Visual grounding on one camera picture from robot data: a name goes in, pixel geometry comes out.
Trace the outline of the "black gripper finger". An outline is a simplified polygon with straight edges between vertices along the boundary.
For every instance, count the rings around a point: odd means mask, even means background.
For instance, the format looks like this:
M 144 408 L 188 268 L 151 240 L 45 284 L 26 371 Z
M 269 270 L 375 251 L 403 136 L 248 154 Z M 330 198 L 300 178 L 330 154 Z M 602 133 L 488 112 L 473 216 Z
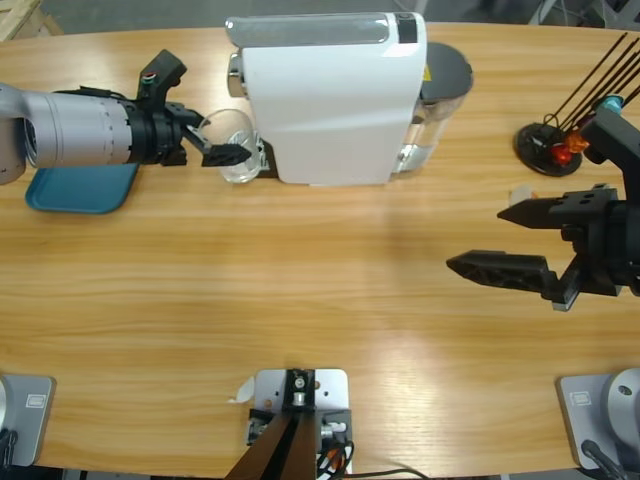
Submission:
M 169 102 L 168 112 L 180 125 L 199 126 L 204 120 L 199 112 L 178 102 Z
M 184 128 L 184 137 L 201 153 L 203 167 L 231 167 L 251 157 L 251 152 L 238 144 L 212 144 L 194 127 Z
M 600 219 L 616 200 L 616 188 L 596 184 L 590 190 L 566 192 L 560 197 L 523 200 L 500 211 L 497 217 L 530 229 L 586 226 Z
M 471 250 L 449 258 L 446 265 L 479 285 L 538 293 L 555 310 L 564 312 L 571 309 L 584 283 L 580 266 L 571 263 L 558 277 L 539 255 Z

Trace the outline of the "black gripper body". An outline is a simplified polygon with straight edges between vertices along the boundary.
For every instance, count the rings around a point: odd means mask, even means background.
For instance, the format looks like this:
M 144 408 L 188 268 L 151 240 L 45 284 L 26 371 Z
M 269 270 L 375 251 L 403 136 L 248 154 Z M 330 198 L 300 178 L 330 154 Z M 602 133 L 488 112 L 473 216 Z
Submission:
M 168 112 L 166 94 L 139 87 L 134 100 L 123 101 L 131 133 L 128 163 L 162 166 L 187 164 L 184 128 Z
M 571 295 L 617 296 L 623 287 L 639 294 L 639 207 L 609 201 L 586 213 L 576 224 L 562 227 L 562 239 L 575 256 L 562 274 Z

